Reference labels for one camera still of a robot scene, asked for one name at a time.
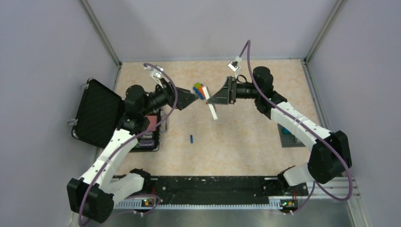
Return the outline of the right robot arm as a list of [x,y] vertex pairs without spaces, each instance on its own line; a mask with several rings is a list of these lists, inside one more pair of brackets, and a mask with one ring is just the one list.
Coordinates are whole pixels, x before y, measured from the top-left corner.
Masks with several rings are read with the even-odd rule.
[[319,126],[297,111],[288,100],[274,90],[270,69],[253,69],[253,81],[237,83],[227,77],[224,86],[207,102],[214,105],[234,104],[237,99],[253,99],[257,110],[287,129],[309,150],[307,163],[290,167],[278,174],[277,188],[290,195],[301,183],[327,183],[352,166],[347,135]]

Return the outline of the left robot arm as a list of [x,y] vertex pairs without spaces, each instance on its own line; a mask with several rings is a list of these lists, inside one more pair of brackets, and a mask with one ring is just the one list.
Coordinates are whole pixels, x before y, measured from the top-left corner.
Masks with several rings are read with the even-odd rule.
[[102,155],[80,178],[72,178],[67,184],[70,209],[78,214],[80,226],[85,225],[82,217],[104,223],[115,204],[135,192],[139,195],[150,193],[152,183],[147,180],[149,173],[146,171],[133,169],[117,182],[112,182],[112,178],[127,154],[149,130],[149,114],[165,105],[172,111],[183,110],[199,99],[196,93],[165,79],[160,79],[153,92],[132,85],[125,95],[123,112],[114,120],[113,132]]

